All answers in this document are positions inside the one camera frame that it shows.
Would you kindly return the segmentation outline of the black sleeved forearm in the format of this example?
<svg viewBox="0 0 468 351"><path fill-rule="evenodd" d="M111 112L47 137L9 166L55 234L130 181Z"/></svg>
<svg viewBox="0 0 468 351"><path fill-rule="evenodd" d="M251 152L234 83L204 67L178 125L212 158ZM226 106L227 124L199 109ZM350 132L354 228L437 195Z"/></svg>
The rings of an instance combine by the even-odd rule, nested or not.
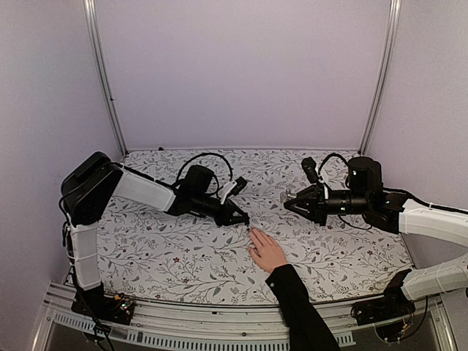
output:
<svg viewBox="0 0 468 351"><path fill-rule="evenodd" d="M323 318L309 301L309 293L290 264L275 268L265 283L279 302L289 328L291 350L339 350Z"/></svg>

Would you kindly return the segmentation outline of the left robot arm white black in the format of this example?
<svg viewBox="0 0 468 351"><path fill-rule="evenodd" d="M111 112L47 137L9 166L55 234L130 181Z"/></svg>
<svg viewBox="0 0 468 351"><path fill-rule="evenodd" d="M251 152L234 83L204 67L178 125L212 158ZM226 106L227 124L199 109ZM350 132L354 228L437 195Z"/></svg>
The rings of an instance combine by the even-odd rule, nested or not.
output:
<svg viewBox="0 0 468 351"><path fill-rule="evenodd" d="M97 231L113 200L119 198L170 216L209 217L219 227L249 224L247 212L231 198L246 187L228 167L228 181L221 185L215 172L193 159L185 162L169 184L97 151L69 174L61 184L58 207L64 215L62 245L67 251L78 288L85 291L80 305L92 316L103 317L107 298L98 268Z"/></svg>

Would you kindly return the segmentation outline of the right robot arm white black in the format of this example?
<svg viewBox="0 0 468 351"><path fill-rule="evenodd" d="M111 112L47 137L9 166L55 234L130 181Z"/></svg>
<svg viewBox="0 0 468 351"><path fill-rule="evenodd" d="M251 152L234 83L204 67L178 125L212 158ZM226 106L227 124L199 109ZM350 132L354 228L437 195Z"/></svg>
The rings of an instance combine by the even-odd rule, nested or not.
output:
<svg viewBox="0 0 468 351"><path fill-rule="evenodd" d="M321 167L308 157L301 167L310 185L282 196L284 208L323 226L330 215L355 214L366 224L387 233L414 234L467 245L467 211L423 201L408 191L386 188L379 162L366 156L351 158L347 166L347 189L332 190ZM378 312L393 319L407 301L467 287L467 256L424 269L397 273L384 290Z"/></svg>

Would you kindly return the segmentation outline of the person's bare hand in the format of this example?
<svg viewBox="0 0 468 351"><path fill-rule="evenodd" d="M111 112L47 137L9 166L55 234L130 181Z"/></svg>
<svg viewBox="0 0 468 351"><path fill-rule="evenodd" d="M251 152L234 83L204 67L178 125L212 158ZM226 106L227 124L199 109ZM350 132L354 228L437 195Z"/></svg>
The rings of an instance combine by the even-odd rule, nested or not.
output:
<svg viewBox="0 0 468 351"><path fill-rule="evenodd" d="M282 248L272 237L256 227L249 229L249 237L252 242L248 248L249 255L262 270L272 273L287 264Z"/></svg>

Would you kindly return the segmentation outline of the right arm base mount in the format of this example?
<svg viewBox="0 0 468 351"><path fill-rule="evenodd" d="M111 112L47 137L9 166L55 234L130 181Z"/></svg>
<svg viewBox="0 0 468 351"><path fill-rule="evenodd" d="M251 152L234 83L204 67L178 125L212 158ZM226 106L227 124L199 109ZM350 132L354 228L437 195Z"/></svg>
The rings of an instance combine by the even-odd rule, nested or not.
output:
<svg viewBox="0 0 468 351"><path fill-rule="evenodd" d="M357 324L367 325L414 313L414 303L401 290L404 279L410 272L410 269L398 272L389 281L382 297L354 303L350 315Z"/></svg>

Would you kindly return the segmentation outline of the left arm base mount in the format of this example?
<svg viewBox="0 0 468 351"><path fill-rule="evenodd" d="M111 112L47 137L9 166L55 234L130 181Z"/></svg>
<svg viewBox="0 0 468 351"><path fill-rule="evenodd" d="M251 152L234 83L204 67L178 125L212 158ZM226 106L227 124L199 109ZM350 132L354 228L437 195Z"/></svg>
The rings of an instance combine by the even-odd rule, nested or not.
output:
<svg viewBox="0 0 468 351"><path fill-rule="evenodd" d="M134 310L135 299L122 292L112 296L106 295L101 284L90 290L77 286L72 311L100 321L130 325Z"/></svg>

